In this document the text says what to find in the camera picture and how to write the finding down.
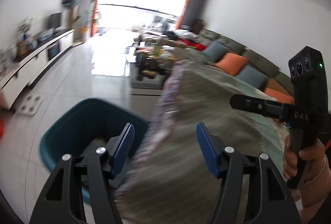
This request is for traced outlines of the pink sleeved right forearm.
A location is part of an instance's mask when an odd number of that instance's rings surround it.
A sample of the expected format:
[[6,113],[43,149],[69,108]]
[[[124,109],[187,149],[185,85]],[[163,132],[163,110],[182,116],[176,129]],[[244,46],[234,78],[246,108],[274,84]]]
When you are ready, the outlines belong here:
[[324,156],[321,171],[300,189],[303,209],[299,211],[302,223],[328,223],[330,221],[330,168]]

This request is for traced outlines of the person's right hand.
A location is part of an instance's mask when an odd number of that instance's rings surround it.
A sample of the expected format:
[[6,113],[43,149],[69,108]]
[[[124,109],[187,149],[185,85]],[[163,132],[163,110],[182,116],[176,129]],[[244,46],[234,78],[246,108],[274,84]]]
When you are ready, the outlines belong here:
[[298,173],[299,159],[309,162],[305,181],[312,180],[325,165],[325,147],[322,142],[317,139],[313,146],[304,148],[298,153],[293,152],[290,136],[285,140],[284,155],[283,155],[283,175],[286,179],[290,179]]

